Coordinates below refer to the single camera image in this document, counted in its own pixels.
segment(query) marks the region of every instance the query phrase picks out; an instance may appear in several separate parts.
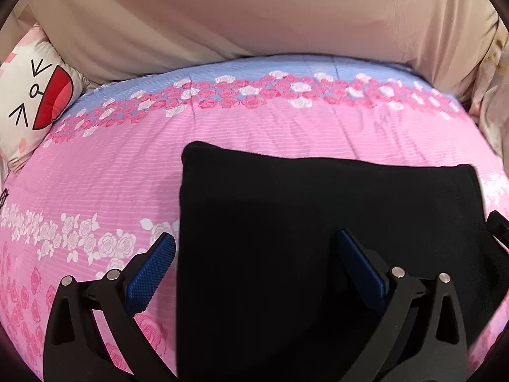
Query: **pillow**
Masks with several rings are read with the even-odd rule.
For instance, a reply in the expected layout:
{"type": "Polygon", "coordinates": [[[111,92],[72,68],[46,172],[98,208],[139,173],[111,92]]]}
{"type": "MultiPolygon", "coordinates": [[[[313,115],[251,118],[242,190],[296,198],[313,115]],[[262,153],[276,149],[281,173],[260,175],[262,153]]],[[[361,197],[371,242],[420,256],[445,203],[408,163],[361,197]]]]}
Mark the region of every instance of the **pillow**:
{"type": "Polygon", "coordinates": [[[66,65],[39,24],[0,67],[0,156],[19,171],[87,80],[66,65]]]}
{"type": "Polygon", "coordinates": [[[489,0],[23,0],[94,83],[242,56],[319,53],[407,63],[469,98],[499,24],[489,0]]]}

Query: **black plastic object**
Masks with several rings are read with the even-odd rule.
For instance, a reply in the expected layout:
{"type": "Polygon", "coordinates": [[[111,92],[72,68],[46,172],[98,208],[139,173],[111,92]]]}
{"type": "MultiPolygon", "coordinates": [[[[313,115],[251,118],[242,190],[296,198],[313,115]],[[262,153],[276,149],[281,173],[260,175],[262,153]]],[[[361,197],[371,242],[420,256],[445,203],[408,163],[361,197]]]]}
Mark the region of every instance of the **black plastic object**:
{"type": "MultiPolygon", "coordinates": [[[[164,233],[148,253],[135,256],[123,272],[111,270],[102,279],[91,282],[78,283],[71,277],[63,279],[46,332],[45,380],[177,380],[125,311],[125,289],[149,265],[151,257],[161,251],[167,236],[164,233]],[[92,309],[103,310],[133,374],[116,368],[111,362],[92,309]]],[[[356,288],[366,289],[366,283],[376,284],[375,295],[366,297],[369,291],[361,290],[367,304],[371,306],[373,298],[384,299],[386,303],[369,342],[339,382],[464,381],[467,344],[452,281],[439,277],[417,279],[407,273],[401,275],[401,269],[388,272],[380,256],[365,251],[346,230],[337,234],[334,245],[339,257],[350,251],[343,263],[365,266],[361,268],[364,274],[350,275],[356,288]],[[391,273],[393,271],[399,272],[397,277],[391,273]]],[[[271,375],[266,375],[264,380],[272,380],[271,375]]]]}

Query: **black garment corner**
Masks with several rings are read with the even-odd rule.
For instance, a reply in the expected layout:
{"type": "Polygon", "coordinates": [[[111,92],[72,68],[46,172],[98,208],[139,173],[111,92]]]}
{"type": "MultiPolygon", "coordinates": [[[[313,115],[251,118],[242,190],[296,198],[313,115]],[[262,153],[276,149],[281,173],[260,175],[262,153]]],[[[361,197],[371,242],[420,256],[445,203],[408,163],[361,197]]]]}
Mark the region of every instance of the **black garment corner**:
{"type": "Polygon", "coordinates": [[[293,380],[325,372],[326,361],[347,368],[377,321],[342,272],[331,290],[329,250],[342,228],[414,277],[450,274],[469,344],[507,292],[507,254],[486,230],[471,166],[283,159],[204,143],[189,144],[182,162],[181,378],[250,380],[275,357],[298,364],[293,380]]]}

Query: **red cartoon mouth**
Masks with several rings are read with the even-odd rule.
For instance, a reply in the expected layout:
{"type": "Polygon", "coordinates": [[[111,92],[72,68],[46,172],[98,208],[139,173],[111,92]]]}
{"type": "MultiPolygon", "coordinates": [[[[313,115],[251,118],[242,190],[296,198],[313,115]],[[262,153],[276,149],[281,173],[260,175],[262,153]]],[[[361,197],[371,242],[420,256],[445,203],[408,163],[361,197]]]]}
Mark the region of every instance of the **red cartoon mouth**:
{"type": "Polygon", "coordinates": [[[71,76],[63,68],[57,66],[42,95],[32,130],[44,129],[59,118],[67,108],[73,92],[74,85],[71,76]]]}

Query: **bedsheet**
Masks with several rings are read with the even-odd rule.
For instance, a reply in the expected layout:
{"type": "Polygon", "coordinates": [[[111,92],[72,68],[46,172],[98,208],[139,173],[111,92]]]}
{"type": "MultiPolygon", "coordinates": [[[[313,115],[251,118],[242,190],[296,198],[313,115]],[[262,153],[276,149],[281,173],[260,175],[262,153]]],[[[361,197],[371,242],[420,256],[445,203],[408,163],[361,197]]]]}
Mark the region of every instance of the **bedsheet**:
{"type": "MultiPolygon", "coordinates": [[[[509,181],[500,158],[454,98],[403,67],[273,56],[101,86],[54,124],[24,170],[4,184],[9,196],[0,213],[0,322],[41,378],[46,323],[60,279],[72,274],[88,280],[121,269],[163,231],[178,239],[180,155],[193,140],[293,158],[471,163],[486,212],[509,216],[509,181]]],[[[174,371],[176,268],[177,262],[136,316],[174,371]]],[[[470,347],[470,372],[508,317],[506,297],[470,347]]],[[[97,320],[114,363],[128,369],[104,318],[97,320]]]]}

